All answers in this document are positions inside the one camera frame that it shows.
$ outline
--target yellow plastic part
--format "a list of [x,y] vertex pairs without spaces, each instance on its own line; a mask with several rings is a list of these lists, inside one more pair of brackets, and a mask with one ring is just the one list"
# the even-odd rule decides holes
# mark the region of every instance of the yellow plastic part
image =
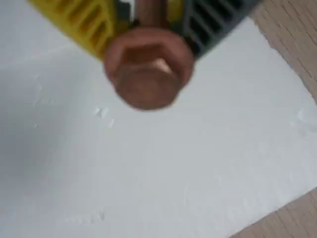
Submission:
[[99,59],[128,23],[117,22],[113,0],[29,0],[60,31]]
[[168,1],[168,21],[180,21],[183,16],[183,0]]

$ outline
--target wooden surface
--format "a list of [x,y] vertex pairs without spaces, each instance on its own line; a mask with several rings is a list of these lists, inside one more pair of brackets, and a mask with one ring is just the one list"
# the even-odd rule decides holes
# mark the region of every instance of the wooden surface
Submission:
[[231,238],[317,238],[317,188]]
[[253,18],[317,101],[317,1],[263,0]]

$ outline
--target hex bolt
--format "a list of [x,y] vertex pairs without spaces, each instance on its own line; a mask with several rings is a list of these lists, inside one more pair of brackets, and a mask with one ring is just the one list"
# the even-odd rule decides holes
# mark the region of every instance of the hex bolt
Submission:
[[140,26],[110,43],[105,72],[127,104],[161,109],[188,83],[194,56],[182,37],[168,29],[167,0],[136,0],[135,11]]

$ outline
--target bolt head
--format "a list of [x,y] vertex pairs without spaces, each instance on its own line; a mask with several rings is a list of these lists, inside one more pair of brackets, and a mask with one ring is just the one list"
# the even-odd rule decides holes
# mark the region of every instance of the bolt head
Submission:
[[127,104],[156,110],[171,105],[187,84],[194,57],[178,35],[139,27],[114,39],[104,64],[116,93]]

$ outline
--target gray plastic part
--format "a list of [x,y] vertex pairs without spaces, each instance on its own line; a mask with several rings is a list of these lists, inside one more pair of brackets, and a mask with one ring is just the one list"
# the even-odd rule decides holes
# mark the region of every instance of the gray plastic part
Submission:
[[198,59],[231,32],[260,0],[184,0],[182,35]]

